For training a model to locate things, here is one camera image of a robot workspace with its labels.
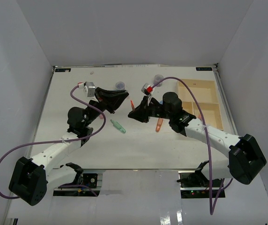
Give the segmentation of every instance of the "green marker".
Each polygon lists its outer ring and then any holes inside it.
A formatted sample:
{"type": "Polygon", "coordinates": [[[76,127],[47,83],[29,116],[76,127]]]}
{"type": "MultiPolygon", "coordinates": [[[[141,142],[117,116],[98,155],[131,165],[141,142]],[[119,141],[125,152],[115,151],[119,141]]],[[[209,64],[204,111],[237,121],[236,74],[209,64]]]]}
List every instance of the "green marker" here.
{"type": "Polygon", "coordinates": [[[118,122],[114,120],[110,120],[110,121],[111,123],[113,123],[113,126],[117,128],[120,132],[122,132],[123,134],[126,132],[126,130],[118,122]]]}

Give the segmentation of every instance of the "white table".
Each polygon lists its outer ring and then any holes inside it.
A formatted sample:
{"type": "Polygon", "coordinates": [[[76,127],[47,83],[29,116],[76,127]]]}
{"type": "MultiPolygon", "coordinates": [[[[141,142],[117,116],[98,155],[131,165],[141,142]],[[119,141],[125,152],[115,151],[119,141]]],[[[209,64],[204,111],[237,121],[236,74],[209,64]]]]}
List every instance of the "white table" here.
{"type": "MultiPolygon", "coordinates": [[[[84,107],[70,98],[70,90],[78,82],[92,81],[103,89],[113,90],[123,81],[129,91],[115,114],[105,112],[108,119],[118,121],[126,130],[122,134],[108,122],[81,149],[65,158],[60,165],[76,163],[88,169],[160,169],[196,168],[208,159],[205,144],[176,134],[165,121],[155,132],[156,118],[143,124],[127,117],[130,99],[138,105],[144,83],[152,83],[156,74],[185,79],[216,80],[213,71],[196,71],[195,67],[77,67],[71,72],[54,73],[45,107],[37,130],[36,141],[59,139],[67,130],[67,112],[73,106],[84,107]]],[[[168,91],[176,91],[176,81],[168,80],[156,89],[154,97],[162,99],[168,91]]],[[[80,90],[75,95],[88,102],[80,90]]],[[[233,133],[221,92],[218,93],[224,130],[233,133]]],[[[96,131],[102,119],[91,127],[96,131]]],[[[34,146],[31,155],[47,148],[34,146]]],[[[213,161],[225,156],[212,150],[213,161]]],[[[208,199],[182,199],[177,172],[106,171],[102,190],[119,190],[119,195],[95,197],[53,197],[50,190],[34,207],[21,200],[11,202],[8,218],[19,218],[19,224],[265,224],[268,222],[268,197],[260,176],[245,186],[238,182],[219,199],[214,216],[209,215],[208,199]]]]}

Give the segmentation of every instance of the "black label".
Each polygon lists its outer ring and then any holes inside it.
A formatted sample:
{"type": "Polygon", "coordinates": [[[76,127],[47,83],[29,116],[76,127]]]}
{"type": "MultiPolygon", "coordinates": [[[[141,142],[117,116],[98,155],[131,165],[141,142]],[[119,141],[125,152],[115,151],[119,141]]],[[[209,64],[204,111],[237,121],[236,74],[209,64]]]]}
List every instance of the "black label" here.
{"type": "Polygon", "coordinates": [[[196,67],[196,71],[212,71],[212,67],[196,67]]]}
{"type": "Polygon", "coordinates": [[[71,70],[70,68],[57,68],[55,72],[70,72],[71,70]]]}

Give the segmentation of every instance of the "gray wall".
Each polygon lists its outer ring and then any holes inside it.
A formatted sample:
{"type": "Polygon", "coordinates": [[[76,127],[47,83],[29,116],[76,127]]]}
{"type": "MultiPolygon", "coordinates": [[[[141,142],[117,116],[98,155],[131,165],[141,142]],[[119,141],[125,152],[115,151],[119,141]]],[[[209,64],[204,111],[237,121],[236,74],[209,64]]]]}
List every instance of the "gray wall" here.
{"type": "Polygon", "coordinates": [[[17,0],[52,65],[220,61],[253,0],[17,0]]]}
{"type": "MultiPolygon", "coordinates": [[[[51,69],[16,1],[0,0],[0,157],[32,140],[51,69]]],[[[0,166],[0,189],[7,195],[15,162],[25,152],[0,166]]],[[[0,197],[0,224],[6,206],[0,197]]]]}
{"type": "MultiPolygon", "coordinates": [[[[253,2],[220,67],[239,133],[255,136],[268,162],[268,1],[253,2]]],[[[268,163],[261,176],[268,193],[268,163]]]]}

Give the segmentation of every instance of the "wooden box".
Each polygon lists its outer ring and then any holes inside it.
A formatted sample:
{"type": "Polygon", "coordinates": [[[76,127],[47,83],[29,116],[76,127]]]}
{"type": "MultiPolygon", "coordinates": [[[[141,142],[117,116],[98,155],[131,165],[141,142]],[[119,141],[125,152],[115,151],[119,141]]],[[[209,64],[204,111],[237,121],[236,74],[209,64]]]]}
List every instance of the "wooden box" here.
{"type": "MultiPolygon", "coordinates": [[[[207,125],[223,130],[223,122],[217,98],[216,86],[214,81],[182,79],[190,88],[198,101],[207,125]]],[[[178,82],[178,96],[182,100],[182,107],[188,113],[200,118],[200,111],[196,106],[187,88],[178,82]]]]}

